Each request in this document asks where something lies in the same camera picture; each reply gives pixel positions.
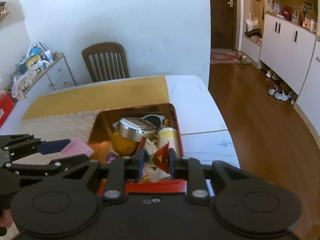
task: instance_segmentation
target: door handle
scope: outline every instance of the door handle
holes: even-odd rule
[[[233,5],[234,5],[233,0],[230,0],[230,2],[228,2],[228,4],[230,5],[230,7],[233,7]]]

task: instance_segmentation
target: hanging bag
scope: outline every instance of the hanging bag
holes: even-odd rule
[[[249,19],[245,20],[245,25],[247,25],[247,31],[253,31],[259,29],[259,21],[258,18],[254,18],[253,13],[249,13]]]

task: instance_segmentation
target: white table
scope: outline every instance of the white table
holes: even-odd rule
[[[125,80],[96,82],[55,91],[51,94]],[[176,109],[185,155],[199,159],[202,164],[211,164],[214,160],[221,160],[239,168],[227,126],[202,80],[196,76],[166,76],[166,82],[169,102]],[[27,98],[19,101],[0,128],[0,134],[14,134],[23,115],[35,99]]]

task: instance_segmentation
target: beige shoe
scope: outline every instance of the beige shoe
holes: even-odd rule
[[[247,56],[243,56],[241,59],[241,64],[250,64],[251,60]]]
[[[242,52],[239,52],[237,55],[237,60],[241,60],[244,54]]]

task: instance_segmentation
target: yellow placemat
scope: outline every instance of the yellow placemat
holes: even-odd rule
[[[169,102],[164,76],[84,87],[37,98],[22,120]]]

